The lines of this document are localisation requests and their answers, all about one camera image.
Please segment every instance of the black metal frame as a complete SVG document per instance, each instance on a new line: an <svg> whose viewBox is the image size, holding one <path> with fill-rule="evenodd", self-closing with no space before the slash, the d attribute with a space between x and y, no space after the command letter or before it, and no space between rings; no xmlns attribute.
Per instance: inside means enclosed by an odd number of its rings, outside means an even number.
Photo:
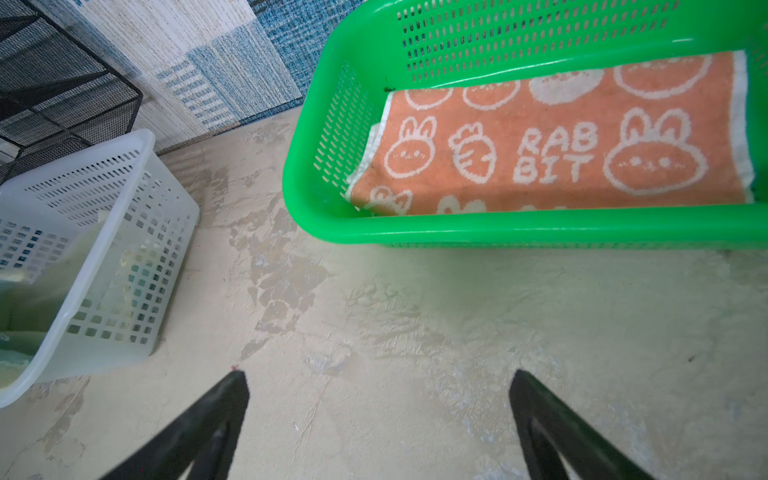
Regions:
<svg viewBox="0 0 768 480"><path fill-rule="evenodd" d="M162 432L102 480L225 480L248 406L245 373L229 373Z"/></svg>
<svg viewBox="0 0 768 480"><path fill-rule="evenodd" d="M531 480L567 480L560 455L584 480L653 480L532 374L515 373L509 402Z"/></svg>
<svg viewBox="0 0 768 480"><path fill-rule="evenodd" d="M16 156L15 161L12 162L11 166L0 168L0 172L4 173L0 175L0 184L2 184L5 180L9 179L10 177L15 176L16 174L23 173L24 171L27 171L30 169L29 166L18 165L17 167L16 165L22 162L22 159L25 158L25 156L27 155L26 152L28 151L32 152L30 155L35 155L38 158L40 158L41 152L48 153L49 155L47 155L47 157L50 157L50 158L44 160L44 163L45 163L47 161L52 161L57 157L57 154L54 152L55 146L58 144L62 144L66 141L76 140L81 144L82 148L90 147L93 143L87 138L84 138L82 135L77 133L78 127L81 127L87 124L88 122L93 121L95 118L99 118L102 115L105 115L111 111L115 111L118 108L125 107L126 105L132 102L135 102L135 108L133 108L133 111L131 112L131 117L127 122L127 128L125 129L125 131L115 132L115 135L113 137L117 137L121 134L125 134L131 131L134 125L134 122L136 120L136 115L138 114L138 109L141 105L141 101L144 97L143 94L141 93L141 90L139 90L139 88L137 88L134 84L132 84L125 76L123 76L119 71L112 68L108 63L101 60L90 48L86 47L76 38L72 37L72 35L70 35L64 28L62 28L61 26L53 22L38 8L32 5L28 0L16 0L16 1L19 4L24 5L24 8L28 9L30 12L33 12L33 13L32 15L0 17L0 41L4 41L10 38L11 36L19 33L23 29L27 28L30 25L33 25L36 22L45 22L45 24L52 27L57 33L62 35L62 37L66 38L67 41L72 44L72 48L76 48L84 52L95 64L100 65L101 71L95 72L93 74L81 75L74 78L62 78L60 81L54 81L54 82L43 84L43 85L35 85L34 87L23 88L21 90L4 91L2 90L2 87L0 87L0 120L4 120L13 115L19 114L23 111L29 111L33 115L41 118L41 121L48 122L59 129L59 131L53 134L47 135L46 137L43 137L43 138L37 138L34 141L27 144L21 144L18 141L14 141L11 138L0 135L0 138L2 140L5 140L10 144L15 145L16 147L19 147L18 155ZM89 118L86 118L85 120L80 121L77 124L70 125L68 127L60 124L53 118L50 118L50 116L46 115L43 112L38 111L35 108L35 105L38 105L44 101L47 101L57 95L63 94L66 91L69 91L73 88L80 87L83 84L88 83L89 81L93 81L107 74L113 75L122 84L130 88L135 93L135 96L129 98L126 101L122 101L120 104L110 106L109 108L105 108L104 110L99 111L96 114L93 114ZM62 135L62 134L65 134L66 136L62 138L61 142L57 144L48 145L39 149L35 148L36 146L40 144L45 144L45 142L48 142L51 139L55 138L56 136ZM40 160L36 160L36 161L33 161L32 163L37 164L39 162Z"/></svg>

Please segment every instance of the beige floor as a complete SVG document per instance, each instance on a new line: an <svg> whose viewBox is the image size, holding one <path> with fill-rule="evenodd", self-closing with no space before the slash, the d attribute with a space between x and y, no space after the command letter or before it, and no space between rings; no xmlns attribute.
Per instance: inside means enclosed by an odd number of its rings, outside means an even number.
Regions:
<svg viewBox="0 0 768 480"><path fill-rule="evenodd" d="M525 368L658 478L768 468L768 255L395 250L304 233L299 110L164 158L203 208L146 362L0 411L0 478L97 478L238 366L231 478L527 478Z"/></svg>

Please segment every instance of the green plastic basket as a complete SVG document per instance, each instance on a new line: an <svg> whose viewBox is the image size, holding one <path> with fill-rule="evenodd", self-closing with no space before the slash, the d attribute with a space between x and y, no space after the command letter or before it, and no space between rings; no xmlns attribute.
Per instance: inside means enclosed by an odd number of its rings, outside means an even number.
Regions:
<svg viewBox="0 0 768 480"><path fill-rule="evenodd" d="M369 0L323 50L286 161L286 205L304 230L335 243L765 247L766 21L765 0ZM467 41L464 54L446 62L440 45L454 40ZM749 58L754 204L374 217L343 198L346 178L393 89L470 86L737 49Z"/></svg>

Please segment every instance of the black wire mesh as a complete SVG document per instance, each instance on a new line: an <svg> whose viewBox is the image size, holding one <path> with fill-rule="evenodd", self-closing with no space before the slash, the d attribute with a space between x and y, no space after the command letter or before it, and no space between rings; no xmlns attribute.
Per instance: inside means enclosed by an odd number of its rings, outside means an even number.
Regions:
<svg viewBox="0 0 768 480"><path fill-rule="evenodd" d="M0 0L0 183L131 130L141 92L27 0Z"/></svg>

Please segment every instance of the rabbit print towel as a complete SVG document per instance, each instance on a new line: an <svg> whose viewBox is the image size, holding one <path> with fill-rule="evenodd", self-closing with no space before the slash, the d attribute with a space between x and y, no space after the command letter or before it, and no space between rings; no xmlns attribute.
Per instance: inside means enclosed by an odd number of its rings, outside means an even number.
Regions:
<svg viewBox="0 0 768 480"><path fill-rule="evenodd" d="M742 51L389 94L347 200L384 215L743 204Z"/></svg>

